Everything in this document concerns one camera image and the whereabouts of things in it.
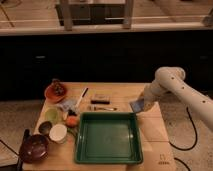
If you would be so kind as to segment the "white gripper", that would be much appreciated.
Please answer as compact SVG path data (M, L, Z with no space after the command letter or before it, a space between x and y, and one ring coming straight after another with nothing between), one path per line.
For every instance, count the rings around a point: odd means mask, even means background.
M160 88L157 83L146 85L143 91L144 111L149 111L160 98Z

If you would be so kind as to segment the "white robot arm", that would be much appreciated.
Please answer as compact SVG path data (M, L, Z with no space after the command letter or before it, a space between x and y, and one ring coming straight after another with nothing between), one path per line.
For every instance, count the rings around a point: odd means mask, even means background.
M144 109L149 110L164 93L172 92L189 107L213 132L213 100L184 82L185 71L181 67L160 67L154 80L145 86L141 97Z

